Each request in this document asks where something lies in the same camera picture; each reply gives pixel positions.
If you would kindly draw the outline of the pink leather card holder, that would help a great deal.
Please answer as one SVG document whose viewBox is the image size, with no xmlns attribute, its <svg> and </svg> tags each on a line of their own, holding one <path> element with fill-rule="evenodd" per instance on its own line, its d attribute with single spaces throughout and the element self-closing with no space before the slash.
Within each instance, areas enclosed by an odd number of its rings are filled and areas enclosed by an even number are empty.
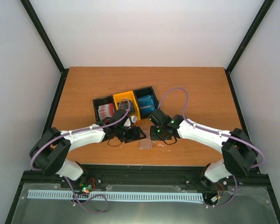
<svg viewBox="0 0 280 224">
<path fill-rule="evenodd" d="M 153 146 L 153 141 L 150 139 L 141 139 L 139 141 L 139 149 L 144 150 L 144 149 L 150 149 Z"/>
</svg>

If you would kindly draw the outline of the three-compartment card bin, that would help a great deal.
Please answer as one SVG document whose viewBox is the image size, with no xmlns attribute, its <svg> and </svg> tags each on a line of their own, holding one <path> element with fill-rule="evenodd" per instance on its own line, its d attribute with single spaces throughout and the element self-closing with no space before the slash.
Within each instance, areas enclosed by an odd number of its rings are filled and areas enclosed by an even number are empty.
<svg viewBox="0 0 280 224">
<path fill-rule="evenodd" d="M 93 100 L 96 121 L 111 117 L 118 109 L 128 110 L 129 116 L 143 120 L 159 106 L 154 89 L 149 86 Z"/>
</svg>

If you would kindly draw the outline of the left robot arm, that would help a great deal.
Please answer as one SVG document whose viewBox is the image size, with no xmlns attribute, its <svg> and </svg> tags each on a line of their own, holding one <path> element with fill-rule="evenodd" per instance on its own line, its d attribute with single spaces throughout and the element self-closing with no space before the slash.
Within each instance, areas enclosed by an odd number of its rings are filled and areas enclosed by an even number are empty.
<svg viewBox="0 0 280 224">
<path fill-rule="evenodd" d="M 49 128 L 29 153 L 30 167 L 44 175 L 66 177 L 78 188 L 84 187 L 88 176 L 83 168 L 67 159 L 70 151 L 89 144 L 101 143 L 117 138 L 121 143 L 130 143 L 146 138 L 142 129 L 135 125 L 136 116 L 129 116 L 126 110 L 118 109 L 112 117 L 106 117 L 95 124 L 71 131 Z"/>
</svg>

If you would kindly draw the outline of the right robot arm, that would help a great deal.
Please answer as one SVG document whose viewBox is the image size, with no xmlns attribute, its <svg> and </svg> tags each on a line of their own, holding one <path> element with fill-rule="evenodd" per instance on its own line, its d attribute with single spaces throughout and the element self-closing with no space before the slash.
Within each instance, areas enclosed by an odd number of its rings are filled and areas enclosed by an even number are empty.
<svg viewBox="0 0 280 224">
<path fill-rule="evenodd" d="M 155 109 L 148 118 L 153 123 L 150 127 L 152 140 L 193 140 L 222 155 L 222 159 L 206 166 L 201 177 L 203 182 L 216 183 L 232 175 L 245 177 L 258 157 L 259 152 L 241 129 L 214 129 L 186 119 L 182 115 L 171 118 L 160 109 Z"/>
</svg>

